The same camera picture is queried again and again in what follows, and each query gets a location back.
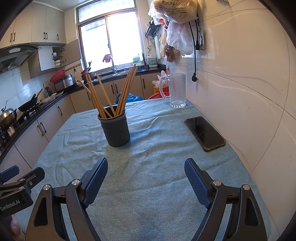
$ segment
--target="range hood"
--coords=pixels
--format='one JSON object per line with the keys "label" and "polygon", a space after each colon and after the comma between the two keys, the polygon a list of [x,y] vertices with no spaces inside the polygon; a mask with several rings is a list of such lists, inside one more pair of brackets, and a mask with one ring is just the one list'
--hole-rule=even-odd
{"label": "range hood", "polygon": [[21,66],[39,48],[32,45],[14,45],[0,49],[0,74]]}

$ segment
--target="window pane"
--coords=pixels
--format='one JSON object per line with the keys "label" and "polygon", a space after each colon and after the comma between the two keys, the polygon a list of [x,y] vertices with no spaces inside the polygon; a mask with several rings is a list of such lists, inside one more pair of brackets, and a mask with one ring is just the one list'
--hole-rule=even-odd
{"label": "window pane", "polygon": [[135,12],[126,12],[107,17],[110,44],[115,65],[133,62],[133,57],[140,55],[142,48],[138,21]]}
{"label": "window pane", "polygon": [[100,0],[78,9],[79,22],[104,13],[133,7],[135,7],[134,0]]}
{"label": "window pane", "polygon": [[91,71],[111,67],[112,62],[103,62],[105,55],[110,54],[105,19],[81,27],[81,36],[86,62],[92,61]]}

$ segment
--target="blue gripper pad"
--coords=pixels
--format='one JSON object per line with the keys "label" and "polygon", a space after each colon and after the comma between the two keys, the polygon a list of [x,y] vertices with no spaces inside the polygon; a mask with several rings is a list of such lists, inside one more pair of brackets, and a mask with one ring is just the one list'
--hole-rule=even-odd
{"label": "blue gripper pad", "polygon": [[10,179],[15,177],[20,173],[20,169],[18,166],[14,165],[11,168],[8,168],[7,170],[0,172],[0,182],[8,182]]}
{"label": "blue gripper pad", "polygon": [[195,163],[192,158],[185,161],[185,174],[193,188],[195,195],[197,196],[199,203],[208,209],[211,206],[208,187],[202,180],[202,177],[199,175],[196,168],[193,166],[192,162]]}
{"label": "blue gripper pad", "polygon": [[107,159],[103,159],[102,162],[99,164],[99,167],[96,169],[94,174],[89,178],[88,183],[85,183],[85,198],[83,200],[83,204],[85,208],[88,205],[92,204],[98,195],[100,187],[105,179],[105,176],[108,172],[108,161]]}

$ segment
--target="screw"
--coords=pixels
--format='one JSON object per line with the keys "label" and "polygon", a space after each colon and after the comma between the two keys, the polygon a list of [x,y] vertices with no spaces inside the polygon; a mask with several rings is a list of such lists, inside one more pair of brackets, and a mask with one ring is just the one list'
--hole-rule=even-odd
{"label": "screw", "polygon": [[214,180],[213,183],[215,186],[221,186],[222,184],[219,180]]}
{"label": "screw", "polygon": [[46,185],[43,186],[43,190],[46,191],[46,190],[48,190],[48,189],[50,189],[50,185],[49,185],[49,184],[46,184]]}
{"label": "screw", "polygon": [[72,185],[74,185],[74,186],[77,186],[79,183],[80,183],[80,180],[78,180],[78,179],[74,179],[72,181]]}
{"label": "screw", "polygon": [[247,184],[243,185],[242,187],[243,187],[244,190],[247,190],[247,191],[250,190],[250,186],[247,185]]}

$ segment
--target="table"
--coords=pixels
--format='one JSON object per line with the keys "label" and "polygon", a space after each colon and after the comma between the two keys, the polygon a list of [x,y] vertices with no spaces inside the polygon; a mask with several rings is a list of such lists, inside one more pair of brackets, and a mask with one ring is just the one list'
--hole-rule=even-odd
{"label": "table", "polygon": [[[67,185],[92,169],[100,157],[109,163],[96,200],[87,209],[102,241],[190,241],[206,208],[199,204],[184,172],[184,161],[193,158],[201,170],[225,185],[249,184],[260,206],[268,236],[271,225],[258,189],[243,163],[227,143],[204,152],[184,124],[186,118],[203,115],[193,104],[174,109],[164,99],[128,103],[131,140],[114,148],[108,145],[97,110],[74,114],[50,141],[36,167],[45,179],[32,189],[35,201],[43,185]],[[16,214],[26,230],[33,206]],[[226,206],[216,240],[222,240],[231,206]],[[75,240],[68,214],[69,237]]]}

